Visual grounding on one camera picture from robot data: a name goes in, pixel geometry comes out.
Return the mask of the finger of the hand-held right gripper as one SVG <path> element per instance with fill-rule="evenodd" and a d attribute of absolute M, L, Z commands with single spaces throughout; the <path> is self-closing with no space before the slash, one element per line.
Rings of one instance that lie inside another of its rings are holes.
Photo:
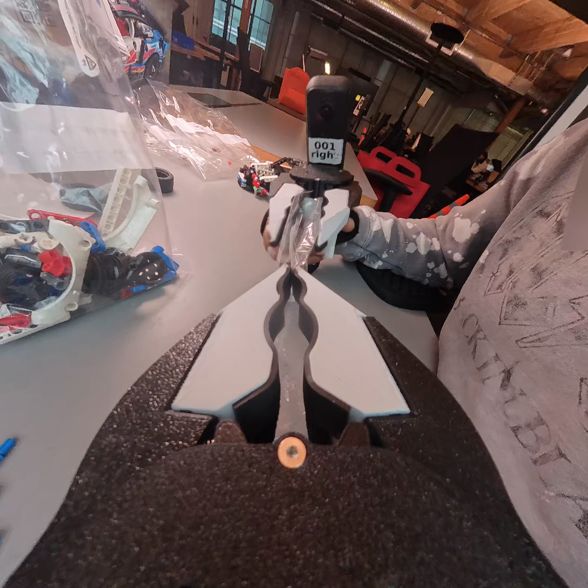
<path fill-rule="evenodd" d="M 323 252 L 325 259 L 333 258 L 337 237 L 349 220 L 349 215 L 349 189 L 326 190 L 318 234 L 318 251 Z"/>
<path fill-rule="evenodd" d="M 277 253 L 281 264 L 293 263 L 290 234 L 293 220 L 290 211 L 296 214 L 304 188 L 296 183 L 284 183 L 269 200 L 269 247 Z"/>

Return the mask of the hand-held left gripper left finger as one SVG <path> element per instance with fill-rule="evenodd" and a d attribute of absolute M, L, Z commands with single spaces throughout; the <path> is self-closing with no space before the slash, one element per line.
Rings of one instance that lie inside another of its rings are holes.
<path fill-rule="evenodd" d="M 249 443 L 272 443 L 281 387 L 275 339 L 292 274 L 282 266 L 221 310 L 171 401 L 175 412 L 236 422 Z"/>

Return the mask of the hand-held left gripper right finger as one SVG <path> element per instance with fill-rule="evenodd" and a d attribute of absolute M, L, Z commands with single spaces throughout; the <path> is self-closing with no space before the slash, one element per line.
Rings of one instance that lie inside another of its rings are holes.
<path fill-rule="evenodd" d="M 307 271 L 291 275 L 299 328 L 308 342 L 303 400 L 309 440 L 334 443 L 350 423 L 409 416 L 368 317 Z"/>

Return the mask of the small clear plastic bag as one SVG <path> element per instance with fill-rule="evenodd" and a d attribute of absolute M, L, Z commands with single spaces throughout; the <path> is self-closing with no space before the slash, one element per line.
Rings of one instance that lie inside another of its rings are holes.
<path fill-rule="evenodd" d="M 300 327 L 302 290 L 297 270 L 307 269 L 319 233 L 322 198 L 294 195 L 278 247 L 277 260 L 286 269 L 284 325 L 275 339 L 280 380 L 280 408 L 275 437 L 294 433 L 307 436 L 304 360 L 309 341 Z"/>

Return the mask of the person's right forearm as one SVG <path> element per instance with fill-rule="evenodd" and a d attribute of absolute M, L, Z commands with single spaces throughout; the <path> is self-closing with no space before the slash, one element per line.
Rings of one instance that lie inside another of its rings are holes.
<path fill-rule="evenodd" d="M 402 219 L 367 206 L 350 214 L 350 238 L 335 253 L 349 262 L 392 273 L 429 287 L 463 285 L 507 217 L 507 211 L 479 198 L 447 215 Z"/>

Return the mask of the grey desk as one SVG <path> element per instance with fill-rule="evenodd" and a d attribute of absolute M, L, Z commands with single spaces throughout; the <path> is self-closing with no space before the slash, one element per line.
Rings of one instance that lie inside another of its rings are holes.
<path fill-rule="evenodd" d="M 91 571 L 98 548 L 150 564 L 171 533 L 192 527 L 194 555 L 224 558 L 236 531 L 206 518 L 245 503 L 245 459 L 267 448 L 198 445 L 209 420 L 156 409 L 156 394 L 191 359 L 201 320 L 276 268 L 259 223 L 266 205 L 235 180 L 199 181 L 180 164 L 165 208 L 177 281 L 1 346 L 1 587 L 113 586 Z"/>

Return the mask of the person's right hand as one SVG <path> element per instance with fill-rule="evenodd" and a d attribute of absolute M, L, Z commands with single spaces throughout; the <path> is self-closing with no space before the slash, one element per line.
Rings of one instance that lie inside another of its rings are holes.
<path fill-rule="evenodd" d="M 263 239 L 263 246 L 265 250 L 270 254 L 272 259 L 277 260 L 277 246 L 272 246 L 269 231 L 266 228 L 268 223 L 269 212 L 266 212 L 261 222 L 261 235 Z M 342 231 L 339 232 L 336 238 L 336 246 L 342 246 L 348 243 L 357 236 L 359 230 L 359 215 L 355 209 L 350 211 L 349 219 L 344 225 Z M 314 249 L 308 258 L 308 265 L 310 272 L 312 273 L 318 267 L 320 262 L 325 259 L 325 253 Z"/>

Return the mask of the orange bag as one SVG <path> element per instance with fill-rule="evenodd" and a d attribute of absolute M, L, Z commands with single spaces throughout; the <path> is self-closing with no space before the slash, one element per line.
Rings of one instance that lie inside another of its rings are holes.
<path fill-rule="evenodd" d="M 306 114 L 306 88 L 310 81 L 308 74 L 299 67 L 284 71 L 278 96 L 278 104 L 298 114 Z"/>

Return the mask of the partly built toy car chassis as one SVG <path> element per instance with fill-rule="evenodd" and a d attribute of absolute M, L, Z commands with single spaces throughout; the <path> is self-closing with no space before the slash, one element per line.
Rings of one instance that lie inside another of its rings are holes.
<path fill-rule="evenodd" d="M 284 183 L 292 180 L 292 169 L 302 165 L 301 160 L 288 157 L 275 161 L 254 161 L 239 169 L 237 182 L 239 187 L 254 194 L 256 198 L 269 199 Z"/>

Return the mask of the black office chair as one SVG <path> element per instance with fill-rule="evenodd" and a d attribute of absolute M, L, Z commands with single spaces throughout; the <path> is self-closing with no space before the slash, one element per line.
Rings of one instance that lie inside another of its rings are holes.
<path fill-rule="evenodd" d="M 364 169 L 364 174 L 378 197 L 376 210 L 390 212 L 398 196 L 411 195 L 412 191 L 404 183 L 384 172 Z"/>

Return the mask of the red tote bag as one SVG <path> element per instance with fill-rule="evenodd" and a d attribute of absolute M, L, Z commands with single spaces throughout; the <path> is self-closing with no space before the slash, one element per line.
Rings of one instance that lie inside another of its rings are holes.
<path fill-rule="evenodd" d="M 356 157 L 362 168 L 386 172 L 397 154 L 383 146 L 377 146 L 370 152 L 359 151 Z"/>
<path fill-rule="evenodd" d="M 430 188 L 421 180 L 420 168 L 403 157 L 364 167 L 364 174 L 376 195 L 374 209 L 399 218 L 410 218 Z"/>

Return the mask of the orange traffic cone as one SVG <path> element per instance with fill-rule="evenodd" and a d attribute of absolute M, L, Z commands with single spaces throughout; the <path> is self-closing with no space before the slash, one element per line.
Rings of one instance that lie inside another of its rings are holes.
<path fill-rule="evenodd" d="M 452 211 L 452 209 L 457 208 L 457 207 L 461 207 L 461 206 L 467 204 L 467 202 L 469 202 L 470 200 L 471 200 L 471 197 L 469 194 L 460 196 L 459 198 L 457 198 L 457 200 L 446 205 L 442 209 L 438 210 L 436 213 L 430 215 L 430 217 L 428 217 L 428 218 L 429 219 L 436 219 L 438 217 L 445 217 L 446 215 L 448 215 Z"/>

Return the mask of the crumpled clear plastic wrap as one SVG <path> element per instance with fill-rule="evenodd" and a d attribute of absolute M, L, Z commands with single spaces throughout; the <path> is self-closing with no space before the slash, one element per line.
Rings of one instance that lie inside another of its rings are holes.
<path fill-rule="evenodd" d="M 156 155 L 188 165 L 201 180 L 224 180 L 260 160 L 232 122 L 187 92 L 143 80 L 133 85 L 145 141 Z"/>

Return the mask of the large paned window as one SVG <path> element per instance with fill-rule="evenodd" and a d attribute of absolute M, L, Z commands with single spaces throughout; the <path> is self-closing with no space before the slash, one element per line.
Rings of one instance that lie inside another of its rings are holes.
<path fill-rule="evenodd" d="M 236 45 L 238 28 L 242 16 L 243 1 L 214 1 L 211 35 L 223 38 Z M 249 23 L 246 27 L 250 43 L 265 49 L 269 39 L 269 29 L 273 17 L 274 4 L 271 1 L 252 1 Z"/>

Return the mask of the black disc light on pole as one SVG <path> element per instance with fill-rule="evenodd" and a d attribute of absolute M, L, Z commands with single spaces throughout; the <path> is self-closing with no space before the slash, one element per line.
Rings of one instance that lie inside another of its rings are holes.
<path fill-rule="evenodd" d="M 441 53 L 445 52 L 447 55 L 450 55 L 454 47 L 456 45 L 460 45 L 464 41 L 464 35 L 459 31 L 458 28 L 455 28 L 454 26 L 435 22 L 430 26 L 429 39 L 436 43 L 436 47 L 433 51 L 432 57 L 425 64 L 422 73 L 418 79 L 418 82 L 415 85 L 413 91 L 411 92 L 401 112 L 401 115 L 398 119 L 398 123 L 401 125 L 401 127 L 403 126 L 406 115 L 410 107 L 412 106 L 421 85 L 423 84 L 425 78 L 429 74 L 433 64 L 438 60 Z"/>

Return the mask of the person's bleached grey sweatshirt torso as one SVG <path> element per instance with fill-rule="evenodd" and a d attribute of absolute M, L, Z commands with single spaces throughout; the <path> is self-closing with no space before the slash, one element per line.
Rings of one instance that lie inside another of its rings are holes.
<path fill-rule="evenodd" d="M 587 587 L 587 249 L 564 234 L 586 159 L 583 121 L 438 221 L 447 267 L 468 274 L 438 376 L 570 587 Z"/>

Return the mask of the toy race car box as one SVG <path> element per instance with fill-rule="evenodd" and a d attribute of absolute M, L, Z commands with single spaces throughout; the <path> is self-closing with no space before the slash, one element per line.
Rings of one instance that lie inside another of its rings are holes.
<path fill-rule="evenodd" d="M 149 1 L 109 1 L 114 22 L 126 46 L 125 72 L 132 84 L 154 80 L 164 69 L 169 35 Z"/>

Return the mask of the heap of toy brick parts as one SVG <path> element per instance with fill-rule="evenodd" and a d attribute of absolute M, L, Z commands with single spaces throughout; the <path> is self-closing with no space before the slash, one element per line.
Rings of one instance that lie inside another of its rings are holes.
<path fill-rule="evenodd" d="M 1 344 L 178 276 L 155 170 L 1 180 Z"/>

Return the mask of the large clear plastic bag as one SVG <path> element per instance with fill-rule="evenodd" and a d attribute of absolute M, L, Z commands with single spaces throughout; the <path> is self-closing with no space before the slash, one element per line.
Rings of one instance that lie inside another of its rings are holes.
<path fill-rule="evenodd" d="M 1 180 L 153 169 L 108 1 L 1 1 Z"/>

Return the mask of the silver ventilation duct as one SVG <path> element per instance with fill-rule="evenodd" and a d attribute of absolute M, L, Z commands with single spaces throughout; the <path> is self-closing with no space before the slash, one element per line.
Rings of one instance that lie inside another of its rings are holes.
<path fill-rule="evenodd" d="M 554 107 L 557 96 L 552 95 L 533 84 L 528 78 L 516 73 L 507 66 L 482 55 L 473 45 L 468 43 L 469 29 L 455 27 L 444 22 L 429 23 L 408 9 L 389 1 L 355 1 L 357 10 L 366 17 L 373 19 L 387 29 L 398 29 L 419 39 L 422 43 L 433 46 L 433 26 L 450 27 L 463 39 L 453 44 L 452 49 L 442 49 L 442 54 L 476 75 L 489 79 L 503 89 L 543 105 Z"/>

